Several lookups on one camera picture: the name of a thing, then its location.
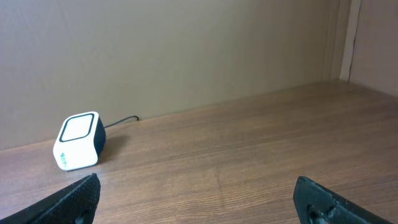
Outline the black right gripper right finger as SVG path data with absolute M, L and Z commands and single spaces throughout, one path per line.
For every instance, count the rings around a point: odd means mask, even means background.
M 300 223 L 392 224 L 305 176 L 297 179 L 293 201 Z

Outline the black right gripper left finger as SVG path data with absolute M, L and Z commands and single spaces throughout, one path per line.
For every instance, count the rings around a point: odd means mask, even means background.
M 1 224 L 92 224 L 101 184 L 95 173 L 1 220 Z

